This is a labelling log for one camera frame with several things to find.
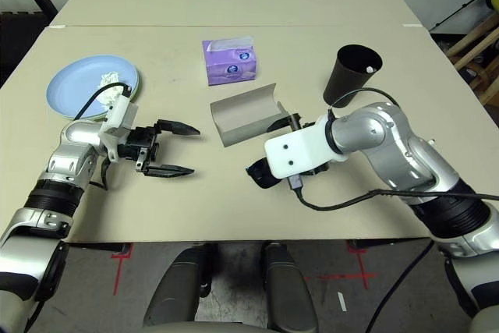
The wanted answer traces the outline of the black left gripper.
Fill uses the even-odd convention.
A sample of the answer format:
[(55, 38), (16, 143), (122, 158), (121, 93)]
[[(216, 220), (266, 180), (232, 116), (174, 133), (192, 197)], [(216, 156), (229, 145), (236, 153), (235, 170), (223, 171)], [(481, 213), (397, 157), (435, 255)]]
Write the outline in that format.
[(136, 162), (136, 171), (145, 176), (158, 178), (176, 178), (194, 173), (191, 168), (178, 165), (151, 166), (155, 161), (159, 143), (157, 135), (161, 132), (170, 132), (180, 136), (198, 136), (200, 131), (183, 122), (159, 119), (155, 126), (137, 126), (131, 129), (124, 143), (118, 145), (118, 156)]

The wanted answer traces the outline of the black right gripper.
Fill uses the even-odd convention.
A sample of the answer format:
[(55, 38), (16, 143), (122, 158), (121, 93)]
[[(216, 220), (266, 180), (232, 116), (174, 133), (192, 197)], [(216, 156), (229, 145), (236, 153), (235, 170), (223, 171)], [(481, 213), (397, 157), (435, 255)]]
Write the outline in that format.
[(301, 116), (298, 113), (294, 113), (290, 115), (290, 120), (289, 117), (284, 117), (281, 119), (276, 120), (273, 122), (268, 128), (267, 131), (269, 133), (274, 132), (278, 129), (285, 128), (287, 126), (291, 127), (292, 131), (297, 131), (309, 126), (313, 126), (314, 122), (305, 122), (304, 124), (301, 123)]

